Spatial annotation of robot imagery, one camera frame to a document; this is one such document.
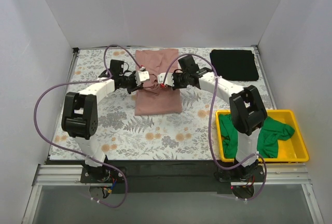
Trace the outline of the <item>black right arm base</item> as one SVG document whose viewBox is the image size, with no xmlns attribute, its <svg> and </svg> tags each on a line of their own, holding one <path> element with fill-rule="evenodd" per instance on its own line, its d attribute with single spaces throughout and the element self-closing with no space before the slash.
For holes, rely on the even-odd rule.
<svg viewBox="0 0 332 224">
<path fill-rule="evenodd" d="M 219 182 L 263 182 L 265 173 L 262 166 L 260 165 L 251 169 L 245 169 L 244 167 L 239 166 L 231 170 L 217 169 L 217 171 L 214 173 L 214 177 Z"/>
</svg>

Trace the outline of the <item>pink t shirt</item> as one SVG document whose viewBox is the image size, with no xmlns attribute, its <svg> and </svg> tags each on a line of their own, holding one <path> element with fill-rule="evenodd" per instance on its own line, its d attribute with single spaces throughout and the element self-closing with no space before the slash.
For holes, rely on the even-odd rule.
<svg viewBox="0 0 332 224">
<path fill-rule="evenodd" d="M 144 82 L 143 89 L 136 93 L 136 116 L 172 114 L 182 112 L 179 90 L 162 88 L 158 75 L 165 73 L 171 62 L 178 57 L 178 50 L 173 48 L 161 50 L 137 50 L 135 58 L 149 72 L 150 80 Z"/>
</svg>

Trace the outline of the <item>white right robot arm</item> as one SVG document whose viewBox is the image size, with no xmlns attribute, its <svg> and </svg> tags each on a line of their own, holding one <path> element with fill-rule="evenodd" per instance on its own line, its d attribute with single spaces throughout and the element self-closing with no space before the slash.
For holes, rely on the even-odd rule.
<svg viewBox="0 0 332 224">
<path fill-rule="evenodd" d="M 234 165 L 224 167 L 216 160 L 211 131 L 208 131 L 210 152 L 218 168 L 226 171 L 238 167 L 250 169 L 257 165 L 258 159 L 262 159 L 257 144 L 260 130 L 267 119 L 267 111 L 255 86 L 242 87 L 223 79 L 207 59 L 191 53 L 179 55 L 170 63 L 162 83 L 173 89 L 193 86 L 212 93 L 210 114 L 216 97 L 230 106 L 232 124 L 238 132 Z"/>
</svg>

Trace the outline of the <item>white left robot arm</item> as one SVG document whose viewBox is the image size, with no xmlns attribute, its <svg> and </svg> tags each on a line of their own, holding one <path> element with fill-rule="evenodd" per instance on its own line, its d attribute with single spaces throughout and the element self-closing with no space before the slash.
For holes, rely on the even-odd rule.
<svg viewBox="0 0 332 224">
<path fill-rule="evenodd" d="M 65 96 L 62 130 L 78 144 L 84 154 L 83 167 L 95 180 L 106 181 L 110 170 L 97 161 L 106 163 L 106 154 L 102 151 L 93 135 L 98 129 L 98 103 L 118 89 L 126 89 L 130 94 L 143 88 L 149 80 L 145 67 L 136 71 L 124 70 L 124 61 L 111 60 L 108 69 L 98 77 L 98 81 L 79 92 L 69 92 Z"/>
</svg>

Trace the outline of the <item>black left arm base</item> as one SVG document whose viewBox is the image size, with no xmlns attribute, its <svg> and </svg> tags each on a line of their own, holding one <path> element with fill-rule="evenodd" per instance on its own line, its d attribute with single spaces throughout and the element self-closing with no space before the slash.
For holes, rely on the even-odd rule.
<svg viewBox="0 0 332 224">
<path fill-rule="evenodd" d="M 84 166 L 80 178 L 81 183 L 113 183 L 115 180 L 119 183 L 124 182 L 121 173 L 106 166 Z"/>
</svg>

